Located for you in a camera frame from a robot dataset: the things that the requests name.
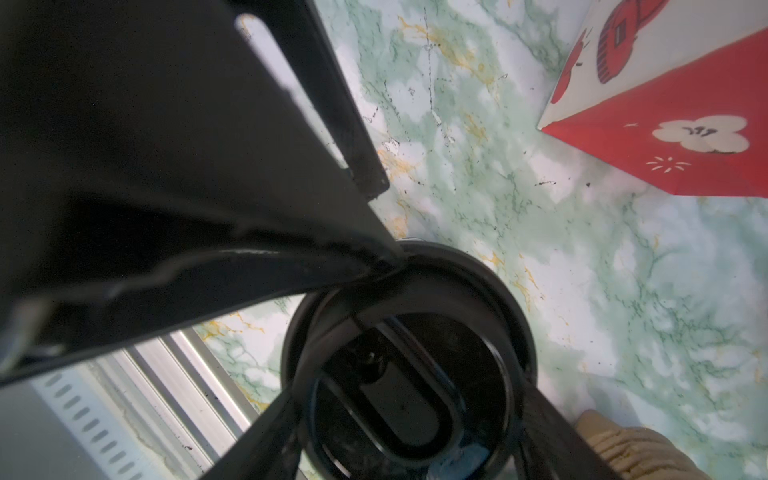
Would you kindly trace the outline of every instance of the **marble floor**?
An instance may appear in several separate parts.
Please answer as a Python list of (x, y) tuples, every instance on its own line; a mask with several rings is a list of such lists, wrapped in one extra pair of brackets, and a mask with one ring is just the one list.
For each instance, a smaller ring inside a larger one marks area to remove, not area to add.
[[(712, 478), (768, 478), (768, 201), (673, 197), (536, 130), (589, 3), (318, 0), (392, 182), (372, 208), (501, 277), (567, 418), (594, 408)], [(197, 327), (260, 410), (299, 301)]]

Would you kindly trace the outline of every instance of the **cartoon illustration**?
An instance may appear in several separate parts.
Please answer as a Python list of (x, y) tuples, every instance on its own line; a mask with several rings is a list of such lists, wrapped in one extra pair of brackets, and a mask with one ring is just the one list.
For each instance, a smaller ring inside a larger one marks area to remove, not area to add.
[(608, 16), (598, 42), (598, 78), (607, 83), (632, 55), (637, 33), (659, 15), (669, 0), (622, 0)]
[(581, 33), (581, 36), (576, 41), (574, 49), (571, 50), (571, 54), (568, 56), (568, 60), (565, 61), (563, 73), (560, 74), (560, 80), (558, 80), (557, 86), (554, 87), (554, 93), (550, 100), (553, 104), (558, 103), (568, 89), (568, 85), (571, 83), (571, 70), (573, 67), (581, 67), (581, 63), (576, 62), (578, 61), (579, 55), (581, 55), (581, 52), (584, 50), (584, 47), (587, 46), (584, 44), (584, 35), (586, 35), (586, 33), (586, 30)]

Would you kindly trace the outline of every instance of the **red box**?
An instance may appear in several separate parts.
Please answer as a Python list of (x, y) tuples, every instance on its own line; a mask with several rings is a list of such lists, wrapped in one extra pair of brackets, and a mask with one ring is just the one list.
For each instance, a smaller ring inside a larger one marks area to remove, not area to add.
[(768, 2), (594, 2), (538, 127), (671, 194), (768, 197)]

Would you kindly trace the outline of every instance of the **white flower print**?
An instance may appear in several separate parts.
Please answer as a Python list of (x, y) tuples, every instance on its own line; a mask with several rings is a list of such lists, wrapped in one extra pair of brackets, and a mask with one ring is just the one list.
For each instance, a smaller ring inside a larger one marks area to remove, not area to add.
[(733, 154), (743, 152), (750, 142), (738, 132), (746, 119), (734, 115), (712, 115), (698, 120), (665, 121), (653, 136), (661, 141), (680, 142), (692, 151)]

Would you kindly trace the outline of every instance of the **beige fabric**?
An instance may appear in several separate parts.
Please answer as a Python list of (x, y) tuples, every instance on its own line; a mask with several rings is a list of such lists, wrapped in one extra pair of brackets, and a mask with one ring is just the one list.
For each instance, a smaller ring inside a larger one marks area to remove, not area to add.
[(576, 421), (576, 431), (624, 480), (711, 480), (653, 430), (623, 429), (588, 410)]

